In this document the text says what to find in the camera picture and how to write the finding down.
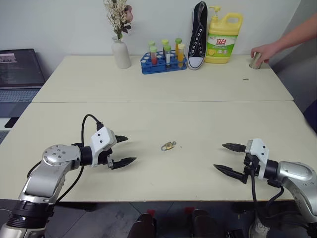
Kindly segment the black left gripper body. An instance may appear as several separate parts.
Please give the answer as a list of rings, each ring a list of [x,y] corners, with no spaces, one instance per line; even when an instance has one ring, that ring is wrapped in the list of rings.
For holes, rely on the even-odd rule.
[[[110,155],[112,154],[112,147],[117,143],[116,136],[113,131],[111,131],[110,143],[103,149],[103,151],[98,156],[98,164],[107,165],[110,169],[118,169],[119,164],[115,162]]]

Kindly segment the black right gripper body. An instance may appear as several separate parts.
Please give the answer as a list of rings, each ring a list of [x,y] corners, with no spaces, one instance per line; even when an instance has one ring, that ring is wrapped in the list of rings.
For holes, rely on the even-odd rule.
[[[252,155],[250,152],[250,147],[246,146],[245,148],[245,159],[244,159],[244,170],[243,170],[243,184],[247,183],[248,177],[251,175],[251,173],[254,174],[254,176],[258,176],[259,175],[259,171],[260,171],[260,165],[259,165],[259,158],[256,155]]]

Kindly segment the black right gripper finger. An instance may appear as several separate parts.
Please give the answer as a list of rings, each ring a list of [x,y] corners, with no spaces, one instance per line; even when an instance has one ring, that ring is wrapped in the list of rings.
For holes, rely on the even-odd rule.
[[[224,143],[222,144],[222,147],[229,149],[234,152],[243,152],[245,153],[246,146],[241,145],[241,144],[236,144],[236,143]]]
[[[223,174],[225,174],[225,175],[227,175],[227,176],[229,176],[231,178],[237,179],[240,182],[242,182],[243,184],[247,183],[248,175],[240,173],[240,172],[237,172],[237,171],[234,171],[232,168],[224,166],[224,165],[216,165],[216,164],[214,164],[213,166],[217,170],[222,172]]]

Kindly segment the person's bare hand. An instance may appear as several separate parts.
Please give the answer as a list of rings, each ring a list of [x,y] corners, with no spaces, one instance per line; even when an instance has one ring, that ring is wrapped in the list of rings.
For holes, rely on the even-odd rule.
[[[256,53],[259,53],[261,55],[255,62],[255,66],[259,66],[263,62],[269,62],[269,59],[273,55],[275,55],[275,49],[273,44],[265,44],[259,47],[255,47],[251,50],[251,58],[254,58]]]

